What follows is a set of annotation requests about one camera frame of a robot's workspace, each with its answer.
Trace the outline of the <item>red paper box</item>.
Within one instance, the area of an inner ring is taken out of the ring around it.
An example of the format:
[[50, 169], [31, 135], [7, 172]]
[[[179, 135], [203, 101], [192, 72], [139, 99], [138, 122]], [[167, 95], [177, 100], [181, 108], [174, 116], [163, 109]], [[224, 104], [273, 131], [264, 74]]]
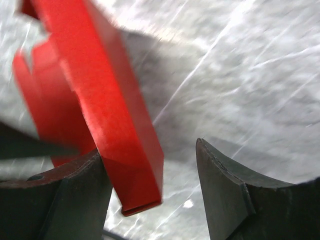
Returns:
[[49, 32], [12, 68], [41, 139], [97, 148], [131, 216], [162, 203], [164, 154], [120, 32], [90, 0], [24, 0]]

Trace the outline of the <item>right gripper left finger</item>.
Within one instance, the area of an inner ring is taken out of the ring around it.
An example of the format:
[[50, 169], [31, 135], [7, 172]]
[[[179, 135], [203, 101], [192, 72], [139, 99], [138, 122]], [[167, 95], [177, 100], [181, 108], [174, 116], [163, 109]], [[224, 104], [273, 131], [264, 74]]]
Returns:
[[112, 184], [97, 150], [0, 184], [2, 240], [100, 240]]

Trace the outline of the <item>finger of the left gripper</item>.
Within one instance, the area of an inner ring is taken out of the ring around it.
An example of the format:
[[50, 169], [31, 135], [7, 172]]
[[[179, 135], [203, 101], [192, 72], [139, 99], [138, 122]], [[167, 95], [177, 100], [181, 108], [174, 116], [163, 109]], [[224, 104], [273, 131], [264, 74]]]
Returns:
[[39, 140], [21, 132], [4, 122], [0, 123], [0, 159], [21, 159], [36, 157], [64, 157], [79, 153], [72, 146]]

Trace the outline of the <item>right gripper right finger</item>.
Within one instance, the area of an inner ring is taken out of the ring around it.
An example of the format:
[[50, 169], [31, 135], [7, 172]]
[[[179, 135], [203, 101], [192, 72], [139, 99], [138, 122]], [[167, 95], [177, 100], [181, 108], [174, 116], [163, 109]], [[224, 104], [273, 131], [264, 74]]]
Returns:
[[197, 171], [212, 240], [317, 240], [320, 180], [292, 184], [258, 173], [196, 141]]

